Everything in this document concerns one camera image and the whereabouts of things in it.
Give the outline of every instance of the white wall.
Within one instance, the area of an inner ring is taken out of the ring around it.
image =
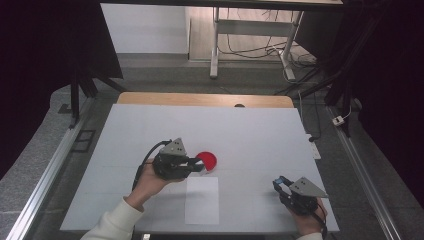
[[[101,6],[117,53],[188,53],[185,7]]]

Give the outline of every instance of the human arm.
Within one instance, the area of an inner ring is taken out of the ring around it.
[[[106,212],[98,224],[87,232],[82,240],[129,240],[134,224],[143,216],[143,204],[159,193],[167,184],[181,180],[165,181],[156,176],[151,161],[143,168],[137,186],[124,197],[116,208]]]

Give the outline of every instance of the dark curtain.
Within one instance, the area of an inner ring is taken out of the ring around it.
[[[393,0],[351,77],[359,119],[424,206],[424,8]]]
[[[52,92],[87,69],[122,78],[100,4],[0,2],[1,177],[40,126]]]

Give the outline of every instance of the red object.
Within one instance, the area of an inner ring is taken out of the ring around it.
[[[202,162],[203,164],[205,164],[205,168],[208,171],[212,171],[212,169],[214,169],[214,167],[216,166],[217,160],[213,153],[201,152],[197,154],[196,157],[202,159]]]

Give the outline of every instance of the white paper sheet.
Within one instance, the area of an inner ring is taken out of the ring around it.
[[[217,177],[187,178],[186,224],[219,224]]]

